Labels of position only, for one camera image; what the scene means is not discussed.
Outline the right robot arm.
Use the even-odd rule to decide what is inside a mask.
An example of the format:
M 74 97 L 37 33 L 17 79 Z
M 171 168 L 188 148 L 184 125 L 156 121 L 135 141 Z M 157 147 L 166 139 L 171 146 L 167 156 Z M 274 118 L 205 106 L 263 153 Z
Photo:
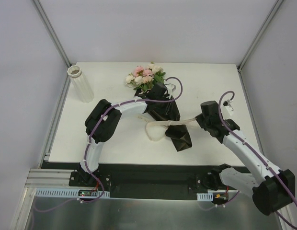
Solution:
M 201 103 L 201 114 L 196 116 L 199 126 L 231 150 L 249 173 L 241 173 L 228 164 L 213 168 L 201 180 L 210 190 L 233 187 L 249 196 L 264 215 L 270 215 L 291 204 L 295 198 L 295 176 L 281 170 L 261 153 L 254 153 L 240 127 L 232 120 L 222 120 L 216 101 Z

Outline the cream ribbon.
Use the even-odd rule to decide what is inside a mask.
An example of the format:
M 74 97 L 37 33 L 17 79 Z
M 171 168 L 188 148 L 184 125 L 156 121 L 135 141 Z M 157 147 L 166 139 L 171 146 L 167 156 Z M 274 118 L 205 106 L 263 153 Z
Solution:
M 180 125 L 187 125 L 187 127 L 199 127 L 199 125 L 195 123 L 195 118 L 182 121 L 154 121 L 153 119 L 145 117 L 143 115 L 138 115 L 137 117 L 142 121 L 146 122 L 145 133 L 149 140 L 153 142 L 157 142 L 165 138 L 166 130 L 170 126 L 178 127 Z

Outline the pink and white flower bouquet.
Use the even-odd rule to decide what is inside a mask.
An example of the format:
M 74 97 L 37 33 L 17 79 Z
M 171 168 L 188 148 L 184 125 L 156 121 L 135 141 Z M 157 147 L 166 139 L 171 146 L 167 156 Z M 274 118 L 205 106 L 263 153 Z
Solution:
M 166 72 L 154 62 L 150 62 L 146 67 L 137 66 L 133 72 L 125 77 L 125 84 L 135 91 L 141 93 L 150 91 L 156 83 L 165 82 Z

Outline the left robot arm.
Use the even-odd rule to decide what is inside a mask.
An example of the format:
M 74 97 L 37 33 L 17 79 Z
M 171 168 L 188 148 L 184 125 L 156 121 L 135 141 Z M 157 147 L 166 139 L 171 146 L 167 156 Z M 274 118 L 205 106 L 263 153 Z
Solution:
M 113 136 L 119 121 L 128 116 L 145 114 L 158 105 L 170 103 L 175 88 L 176 86 L 170 83 L 157 83 L 148 93 L 128 101 L 111 104 L 102 99 L 98 102 L 85 121 L 87 146 L 83 160 L 77 167 L 80 181 L 85 186 L 95 184 L 95 172 L 99 167 L 103 146 Z

